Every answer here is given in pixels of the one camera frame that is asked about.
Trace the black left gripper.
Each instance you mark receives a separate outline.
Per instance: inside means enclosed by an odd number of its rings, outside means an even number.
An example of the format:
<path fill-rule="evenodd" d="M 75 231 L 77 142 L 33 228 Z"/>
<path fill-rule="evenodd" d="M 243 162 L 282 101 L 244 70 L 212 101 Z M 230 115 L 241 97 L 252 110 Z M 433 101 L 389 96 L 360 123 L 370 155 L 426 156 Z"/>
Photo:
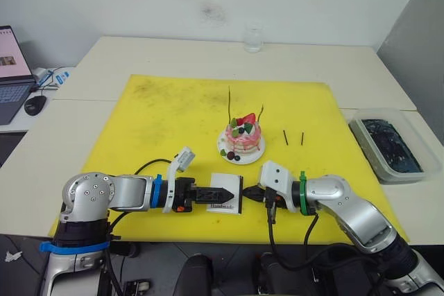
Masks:
<path fill-rule="evenodd" d="M 193 201 L 197 204 L 223 204 L 234 198 L 233 193 L 227 189 L 196 187 L 194 190 L 195 185 L 195 179 L 192 177 L 179 177 L 175 180 L 174 212 L 192 212 Z"/>

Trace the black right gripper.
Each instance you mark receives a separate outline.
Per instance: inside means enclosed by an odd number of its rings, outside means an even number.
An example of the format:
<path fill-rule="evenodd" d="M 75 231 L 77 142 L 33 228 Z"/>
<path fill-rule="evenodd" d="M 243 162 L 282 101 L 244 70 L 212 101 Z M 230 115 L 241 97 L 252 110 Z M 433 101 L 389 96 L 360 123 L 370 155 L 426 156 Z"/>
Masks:
<path fill-rule="evenodd" d="M 274 189 L 269 186 L 249 186 L 243 189 L 243 196 L 254 200 L 255 202 L 263 202 L 267 209 L 288 209 L 291 199 L 290 192 Z"/>

